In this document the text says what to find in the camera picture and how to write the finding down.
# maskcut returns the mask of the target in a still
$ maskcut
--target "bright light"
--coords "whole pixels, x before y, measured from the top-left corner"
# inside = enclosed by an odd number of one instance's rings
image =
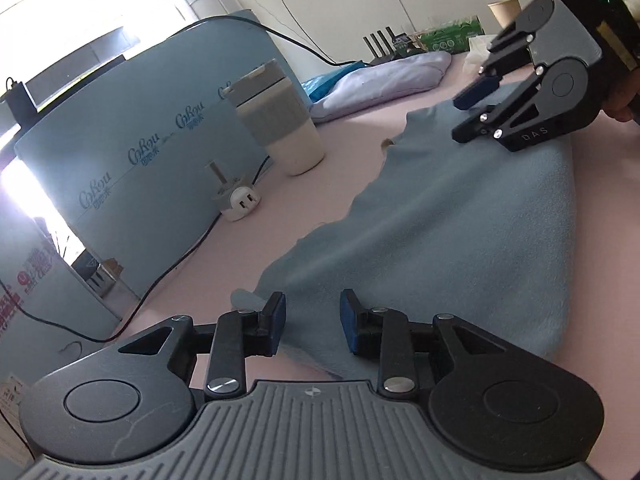
[[[14,135],[20,131],[20,124],[14,124],[9,131],[0,136],[0,150],[2,150],[11,139],[14,138]]]
[[[60,248],[60,255],[64,254],[64,260],[71,265],[84,250],[84,245],[71,232],[23,161],[14,158],[0,174],[0,182],[11,199],[28,216],[45,219],[56,248]]]

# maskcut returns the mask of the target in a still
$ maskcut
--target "blue-gray cloth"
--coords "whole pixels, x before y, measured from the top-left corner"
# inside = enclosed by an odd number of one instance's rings
[[[486,101],[500,102],[511,88]],[[407,115],[380,176],[347,217],[299,240],[255,290],[287,297],[282,343],[346,379],[376,383],[377,364],[349,353],[338,299],[431,322],[450,312],[550,357],[566,323],[574,236],[568,138],[510,153],[493,139],[468,144],[451,129],[469,112],[443,102]],[[264,304],[246,291],[234,306]]]

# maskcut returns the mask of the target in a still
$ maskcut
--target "yellow tape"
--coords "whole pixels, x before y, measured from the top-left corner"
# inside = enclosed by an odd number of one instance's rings
[[[613,49],[613,51],[618,54],[618,57],[622,60],[622,62],[626,65],[629,70],[634,70],[638,68],[638,62],[636,58],[626,49],[626,46],[620,38],[616,35],[611,27],[609,27],[609,23],[602,22],[598,26],[598,32],[604,38],[604,41],[609,43],[609,46]]]

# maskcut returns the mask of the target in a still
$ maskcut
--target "paper cup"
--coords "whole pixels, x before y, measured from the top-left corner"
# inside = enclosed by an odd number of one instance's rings
[[[516,16],[520,14],[520,11],[522,10],[518,0],[503,0],[501,2],[489,4],[488,7],[491,9],[495,19],[498,20],[498,23],[500,23],[502,28],[506,28],[513,20],[515,20]]]

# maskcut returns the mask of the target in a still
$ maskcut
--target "white plug adapter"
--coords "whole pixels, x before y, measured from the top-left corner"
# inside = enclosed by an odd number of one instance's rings
[[[229,197],[230,209],[223,209],[222,215],[230,222],[247,216],[260,203],[260,193],[249,186],[236,187]]]

